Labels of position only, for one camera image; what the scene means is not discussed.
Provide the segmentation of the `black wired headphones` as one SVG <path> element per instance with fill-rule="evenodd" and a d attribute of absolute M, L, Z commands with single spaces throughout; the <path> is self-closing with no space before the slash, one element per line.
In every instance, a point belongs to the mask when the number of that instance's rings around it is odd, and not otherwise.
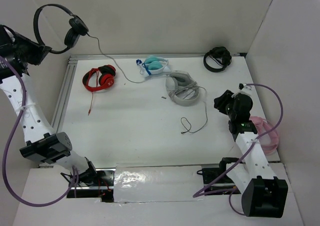
<path fill-rule="evenodd" d="M 56 50 L 52 49 L 50 51 L 50 53 L 52 53 L 52 54 L 65 53 L 65 52 L 67 52 L 68 50 L 70 50 L 71 48 L 73 48 L 76 45 L 76 43 L 77 43 L 77 41 L 78 41 L 80 36 L 85 36 L 85 35 L 89 34 L 88 33 L 89 32 L 88 27 L 80 19 L 79 16 L 73 14 L 68 8 L 66 8 L 63 5 L 51 3 L 51 4 L 46 4 L 46 5 L 43 5 L 43 6 L 39 7 L 35 11 L 35 14 L 34 14 L 34 17 L 33 17 L 33 31 L 34 31 L 35 38 L 36 38 L 36 40 L 37 40 L 37 42 L 39 44 L 45 45 L 45 43 L 42 40 L 41 35 L 40 35 L 39 23 L 38 22 L 39 22 L 39 17 L 40 17 L 41 11 L 47 6 L 57 7 L 59 9 L 63 10 L 69 16 L 71 16 L 71 18 L 69 19 L 69 24 L 70 24 L 71 28 L 68 30 L 68 32 L 66 33 L 65 38 L 64 38 L 64 44 L 65 44 L 66 48 L 61 50 L 61 51 L 56 51 Z M 169 75 L 161 74 L 161 75 L 156 75 L 156 76 L 165 76 L 167 78 Z M 148 78 L 149 77 L 145 78 L 142 82 L 146 82 L 148 80 Z M 96 81 L 96 76 L 94 75 L 90 79 L 89 86 L 95 87 L 96 86 L 96 82 L 95 81 Z"/>

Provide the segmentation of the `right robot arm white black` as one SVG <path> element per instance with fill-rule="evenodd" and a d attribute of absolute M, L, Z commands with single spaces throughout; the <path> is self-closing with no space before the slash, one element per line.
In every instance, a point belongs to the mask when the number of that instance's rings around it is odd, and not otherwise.
<path fill-rule="evenodd" d="M 228 127 L 243 159 L 219 168 L 223 182 L 235 183 L 241 193 L 241 207 L 247 217 L 281 218 L 286 204 L 288 185 L 270 167 L 250 120 L 251 97 L 226 90 L 214 99 L 213 106 L 229 117 Z"/>

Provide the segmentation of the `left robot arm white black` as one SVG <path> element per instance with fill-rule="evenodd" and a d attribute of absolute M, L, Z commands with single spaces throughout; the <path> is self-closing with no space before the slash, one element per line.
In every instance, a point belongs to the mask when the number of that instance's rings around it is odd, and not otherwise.
<path fill-rule="evenodd" d="M 40 45 L 0 26 L 0 88 L 8 97 L 21 124 L 26 146 L 20 148 L 21 155 L 36 163 L 58 164 L 71 171 L 76 167 L 79 183 L 92 186 L 99 174 L 93 163 L 73 151 L 65 132 L 56 132 L 41 110 L 28 65 L 39 65 L 51 48 Z"/>

